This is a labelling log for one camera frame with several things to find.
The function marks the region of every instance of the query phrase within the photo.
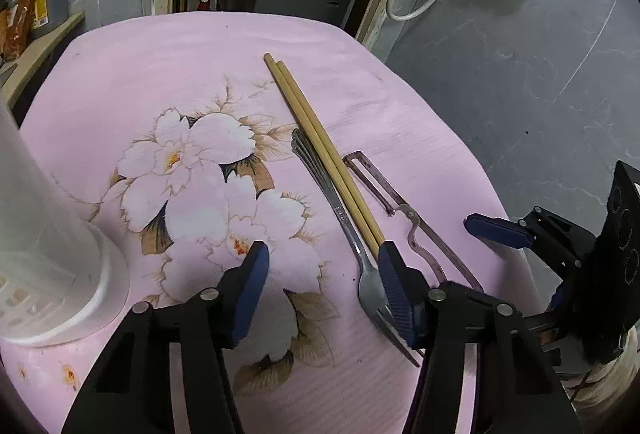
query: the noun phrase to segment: pink tablecloth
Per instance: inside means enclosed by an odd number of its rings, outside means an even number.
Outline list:
[[[187,299],[252,240],[267,242],[271,272],[251,331],[226,356],[248,434],[399,433],[417,370],[358,305],[356,261],[292,156],[294,119],[265,52],[287,63],[338,151],[363,150],[488,293],[540,311],[524,258],[499,257],[463,228],[472,212],[504,216],[478,162],[411,87],[335,27],[189,13],[94,30],[65,51],[22,136],[70,204],[124,251],[127,309]],[[409,221],[365,198],[386,238],[434,282],[407,245]],[[43,350],[0,344],[15,387],[51,434],[119,319]],[[461,418],[463,427],[470,407]]]

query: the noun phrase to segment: red bottle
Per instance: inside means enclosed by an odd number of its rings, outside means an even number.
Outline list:
[[[211,0],[200,0],[196,11],[211,11]]]

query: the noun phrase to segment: flower pattern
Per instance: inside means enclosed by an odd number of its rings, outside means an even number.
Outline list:
[[[267,244],[270,272],[249,334],[232,352],[239,360],[234,390],[252,394],[286,382],[295,360],[332,366],[319,323],[339,315],[322,293],[325,263],[314,248],[308,205],[276,188],[266,166],[291,157],[294,125],[241,114],[239,100],[227,85],[226,99],[207,109],[166,110],[124,151],[92,217],[116,202],[142,253],[164,255],[158,292],[146,298],[154,305],[216,286],[254,240]]]

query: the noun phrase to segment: metal peeler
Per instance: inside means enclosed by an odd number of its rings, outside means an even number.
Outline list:
[[[424,219],[420,217],[418,212],[416,212],[404,200],[404,198],[400,194],[398,194],[398,192],[396,192],[396,190],[391,186],[391,183],[387,181],[387,179],[375,167],[375,165],[370,162],[369,158],[367,158],[362,151],[357,150],[356,152],[347,154],[344,158],[342,158],[342,160],[347,167],[353,170],[353,173],[358,177],[360,181],[364,183],[364,185],[372,192],[372,194],[378,198],[378,200],[380,201],[380,203],[382,203],[382,206],[386,210],[387,215],[392,216],[399,211],[402,212],[407,217],[407,219],[409,219],[409,221],[411,221],[412,227],[407,235],[409,246],[416,254],[420,255],[420,257],[422,257],[428,263],[430,268],[433,270],[438,283],[443,283],[447,280],[447,277],[437,259],[433,257],[433,255],[431,255],[428,250],[421,247],[416,241],[415,231],[418,228],[420,228],[425,234],[427,234],[427,236],[433,241],[433,243],[447,256],[453,266],[455,266],[463,275],[472,289],[476,291],[484,291],[484,289],[482,289],[482,285],[475,278],[474,274],[471,273],[469,268],[466,267],[465,263],[462,262],[462,260],[449,247],[449,245],[442,240],[442,238],[434,231],[434,229],[431,228],[424,221]],[[369,174],[371,174],[372,178],[375,179],[378,184],[386,191],[386,193],[391,196],[397,206],[392,206],[386,200],[386,198],[380,193],[376,186],[358,168],[354,160],[358,160],[358,162],[360,162],[360,164],[369,172]]]

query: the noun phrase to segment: screw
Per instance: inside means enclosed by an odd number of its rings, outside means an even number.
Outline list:
[[[503,317],[509,317],[511,315],[513,315],[513,308],[511,306],[509,306],[508,304],[498,304],[495,307],[495,310],[500,313],[500,315],[502,315]]]
[[[202,300],[215,300],[218,298],[220,293],[215,288],[207,288],[200,292],[200,298]]]
[[[438,288],[430,289],[427,293],[427,296],[434,302],[442,302],[447,298],[447,294],[444,293],[443,290]]]
[[[131,311],[133,311],[137,315],[144,313],[148,309],[149,309],[149,302],[147,302],[146,300],[141,300],[140,302],[136,302],[131,307]]]

